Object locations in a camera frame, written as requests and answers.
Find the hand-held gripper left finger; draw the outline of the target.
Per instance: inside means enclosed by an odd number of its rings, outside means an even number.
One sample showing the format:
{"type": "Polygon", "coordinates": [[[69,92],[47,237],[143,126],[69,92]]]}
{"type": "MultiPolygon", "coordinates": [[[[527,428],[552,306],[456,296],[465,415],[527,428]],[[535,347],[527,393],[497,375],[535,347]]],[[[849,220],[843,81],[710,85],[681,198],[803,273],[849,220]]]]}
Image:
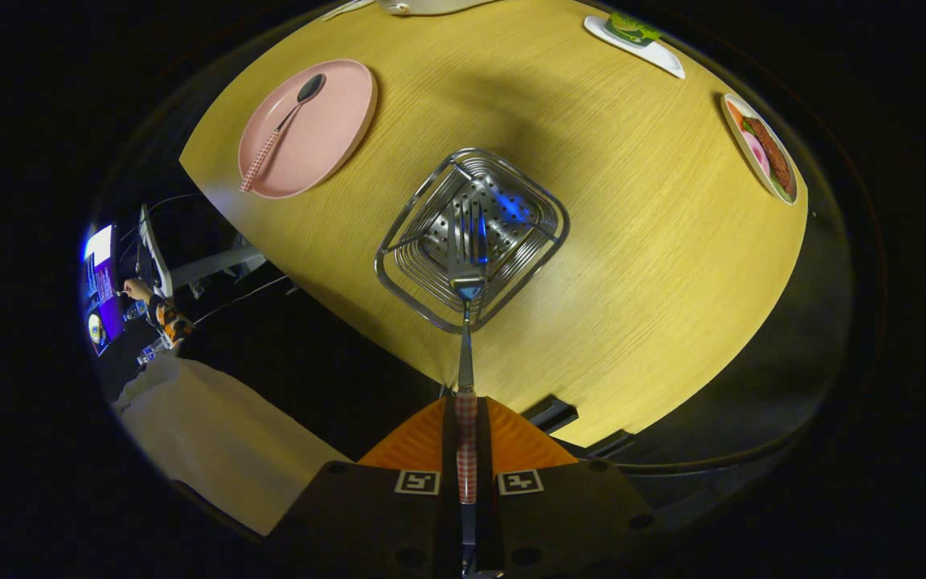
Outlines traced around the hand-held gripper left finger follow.
{"type": "Polygon", "coordinates": [[[268,536],[294,578],[457,578],[453,401],[409,417],[357,462],[324,462],[268,536]]]}

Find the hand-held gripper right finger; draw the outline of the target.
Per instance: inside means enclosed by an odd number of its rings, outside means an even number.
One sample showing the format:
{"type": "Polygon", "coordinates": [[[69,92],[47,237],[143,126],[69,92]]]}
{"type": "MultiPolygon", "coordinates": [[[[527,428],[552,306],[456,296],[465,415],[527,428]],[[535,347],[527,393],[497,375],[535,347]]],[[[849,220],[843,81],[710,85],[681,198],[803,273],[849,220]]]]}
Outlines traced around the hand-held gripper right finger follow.
{"type": "Polygon", "coordinates": [[[496,400],[475,406],[475,575],[648,574],[671,532],[618,466],[574,458],[496,400]]]}

